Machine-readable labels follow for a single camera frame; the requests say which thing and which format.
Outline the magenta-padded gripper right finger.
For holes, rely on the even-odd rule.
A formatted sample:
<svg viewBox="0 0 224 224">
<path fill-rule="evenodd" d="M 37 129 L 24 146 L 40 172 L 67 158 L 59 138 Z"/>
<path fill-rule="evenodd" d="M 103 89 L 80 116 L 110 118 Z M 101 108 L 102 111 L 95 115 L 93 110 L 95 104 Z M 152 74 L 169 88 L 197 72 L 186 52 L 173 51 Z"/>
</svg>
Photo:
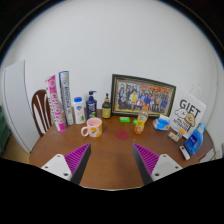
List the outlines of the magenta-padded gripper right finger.
<svg viewBox="0 0 224 224">
<path fill-rule="evenodd" d="M 182 167 L 167 154 L 158 155 L 136 143 L 133 144 L 132 153 L 144 185 L 182 169 Z"/>
</svg>

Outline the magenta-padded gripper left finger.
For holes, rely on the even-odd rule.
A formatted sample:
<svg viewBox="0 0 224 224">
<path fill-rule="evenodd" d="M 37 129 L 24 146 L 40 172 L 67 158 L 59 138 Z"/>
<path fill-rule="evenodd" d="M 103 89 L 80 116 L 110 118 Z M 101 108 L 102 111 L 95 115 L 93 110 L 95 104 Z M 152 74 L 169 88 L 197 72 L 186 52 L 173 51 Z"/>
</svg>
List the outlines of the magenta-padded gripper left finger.
<svg viewBox="0 0 224 224">
<path fill-rule="evenodd" d="M 66 155 L 56 154 L 42 169 L 79 185 L 90 154 L 91 144 L 87 143 Z"/>
</svg>

